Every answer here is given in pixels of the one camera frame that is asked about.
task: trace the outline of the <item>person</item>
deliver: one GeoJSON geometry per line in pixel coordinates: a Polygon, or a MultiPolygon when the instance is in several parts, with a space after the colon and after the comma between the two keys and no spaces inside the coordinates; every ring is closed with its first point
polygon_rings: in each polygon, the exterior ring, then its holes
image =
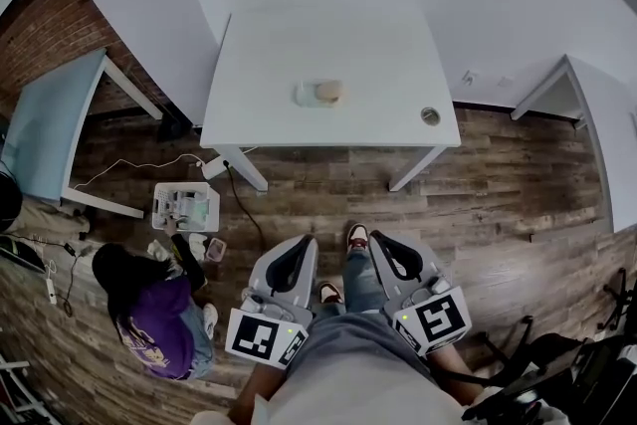
{"type": "Polygon", "coordinates": [[[11,237],[63,244],[84,239],[91,223],[84,215],[69,214],[33,197],[23,195],[13,177],[0,172],[0,231],[11,237]]]}
{"type": "MultiPolygon", "coordinates": [[[[191,425],[466,423],[462,406],[483,388],[452,379],[439,385],[378,312],[386,295],[367,243],[365,227],[354,225],[347,235],[344,299],[334,285],[319,285],[310,336],[287,371],[257,364],[227,416],[204,411],[191,425]]],[[[453,345],[427,360],[471,374],[453,345]]]]}
{"type": "Polygon", "coordinates": [[[203,377],[213,366],[211,340],[218,320],[212,304],[197,307],[191,294],[206,278],[188,243],[168,220],[166,233],[184,274],[171,278],[170,260],[137,257],[106,244],[93,259],[93,273],[108,294],[108,314],[121,343],[158,376],[203,377]]]}

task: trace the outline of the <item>brick wall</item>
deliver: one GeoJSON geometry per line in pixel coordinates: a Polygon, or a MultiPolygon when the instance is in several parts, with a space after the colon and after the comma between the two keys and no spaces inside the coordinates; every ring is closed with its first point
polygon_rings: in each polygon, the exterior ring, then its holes
{"type": "MultiPolygon", "coordinates": [[[[168,103],[93,0],[13,0],[0,16],[0,113],[11,117],[25,85],[100,47],[152,101],[168,103]]],[[[89,113],[135,106],[104,76],[89,113]]]]}

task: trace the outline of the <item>white table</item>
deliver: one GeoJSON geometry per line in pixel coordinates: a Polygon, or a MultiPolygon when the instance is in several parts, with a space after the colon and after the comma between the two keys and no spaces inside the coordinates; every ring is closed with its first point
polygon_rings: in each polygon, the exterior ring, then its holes
{"type": "Polygon", "coordinates": [[[66,198],[143,218],[139,209],[69,186],[82,126],[103,73],[150,115],[161,119],[161,111],[106,56],[106,50],[95,50],[55,68],[22,90],[11,117],[2,162],[27,195],[53,202],[66,198]]]}
{"type": "Polygon", "coordinates": [[[438,51],[417,9],[300,7],[233,13],[217,63],[201,146],[255,188],[268,182],[239,147],[416,146],[391,180],[402,188],[460,134],[438,51]],[[342,81],[335,107],[295,102],[299,83],[342,81]],[[437,125],[421,118],[425,107],[437,125]]]}
{"type": "Polygon", "coordinates": [[[637,96],[617,79],[564,56],[512,112],[511,118],[517,120],[529,109],[559,113],[556,108],[567,112],[567,116],[580,116],[575,128],[588,126],[601,181],[604,216],[589,224],[534,234],[531,240],[619,232],[637,224],[637,96]]]}

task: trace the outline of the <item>blue jeans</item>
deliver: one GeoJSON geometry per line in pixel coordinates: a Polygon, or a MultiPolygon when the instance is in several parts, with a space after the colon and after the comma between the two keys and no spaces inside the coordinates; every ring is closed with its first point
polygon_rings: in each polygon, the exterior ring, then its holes
{"type": "Polygon", "coordinates": [[[387,301],[382,285],[378,282],[371,255],[367,250],[354,248],[347,254],[342,272],[345,303],[316,304],[312,312],[315,320],[342,316],[343,314],[373,313],[387,301]]]}
{"type": "Polygon", "coordinates": [[[188,379],[198,379],[212,370],[214,365],[214,351],[212,341],[208,338],[203,321],[203,311],[190,298],[190,306],[180,315],[181,320],[192,333],[194,352],[192,354],[192,370],[188,379]]]}

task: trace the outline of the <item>white wire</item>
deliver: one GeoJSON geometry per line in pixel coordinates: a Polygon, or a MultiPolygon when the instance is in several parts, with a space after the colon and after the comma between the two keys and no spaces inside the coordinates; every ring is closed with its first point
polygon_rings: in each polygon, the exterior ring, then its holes
{"type": "Polygon", "coordinates": [[[56,266],[56,262],[53,259],[49,261],[49,264],[47,264],[45,268],[49,268],[49,274],[47,275],[47,278],[49,280],[51,279],[51,274],[55,275],[56,273],[58,273],[58,267],[56,266]]]}
{"type": "Polygon", "coordinates": [[[127,161],[125,159],[119,159],[113,165],[111,165],[109,168],[107,168],[104,172],[100,172],[98,175],[92,177],[89,181],[87,181],[85,183],[76,184],[73,187],[73,189],[77,190],[80,186],[88,186],[93,181],[95,181],[98,177],[106,174],[109,170],[111,170],[114,166],[116,166],[120,162],[127,163],[127,164],[129,164],[131,166],[134,166],[135,168],[141,168],[142,166],[154,166],[155,168],[161,168],[162,166],[168,166],[168,165],[172,165],[173,163],[176,163],[177,161],[179,161],[184,156],[192,156],[193,158],[198,160],[202,165],[206,164],[206,162],[203,159],[201,159],[199,156],[196,156],[195,154],[190,154],[190,153],[180,154],[177,158],[173,159],[172,161],[168,161],[168,163],[163,163],[161,165],[155,165],[153,163],[141,163],[140,165],[135,165],[134,163],[131,163],[130,161],[127,161]]]}

